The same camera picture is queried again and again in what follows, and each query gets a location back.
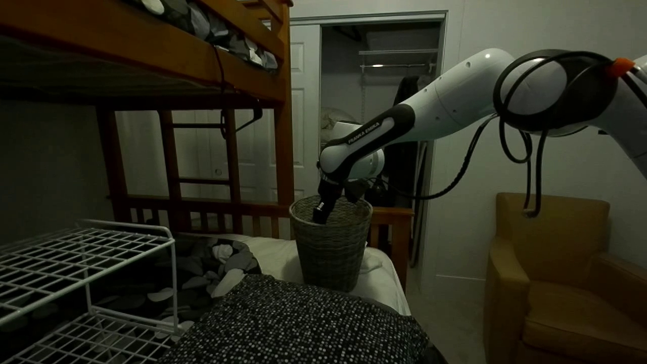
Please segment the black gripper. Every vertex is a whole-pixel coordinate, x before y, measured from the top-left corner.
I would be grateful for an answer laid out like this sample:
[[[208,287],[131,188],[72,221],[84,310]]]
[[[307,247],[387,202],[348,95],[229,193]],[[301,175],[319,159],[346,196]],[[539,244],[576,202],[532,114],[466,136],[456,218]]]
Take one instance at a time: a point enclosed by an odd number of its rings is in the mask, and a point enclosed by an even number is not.
[[[323,224],[342,196],[346,196],[349,202],[357,202],[365,194],[365,191],[365,182],[338,185],[322,179],[318,186],[319,202],[314,208],[314,221],[318,224]]]

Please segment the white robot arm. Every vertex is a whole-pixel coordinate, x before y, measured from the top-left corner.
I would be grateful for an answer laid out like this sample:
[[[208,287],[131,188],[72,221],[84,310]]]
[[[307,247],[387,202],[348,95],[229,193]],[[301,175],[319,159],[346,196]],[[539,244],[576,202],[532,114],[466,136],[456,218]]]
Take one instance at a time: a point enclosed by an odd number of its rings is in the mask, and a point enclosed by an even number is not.
[[[485,48],[319,151],[314,221],[325,223],[352,182],[383,170],[390,143],[432,142],[496,116],[525,134],[571,136],[600,128],[647,173],[644,58],[542,48],[512,56]]]

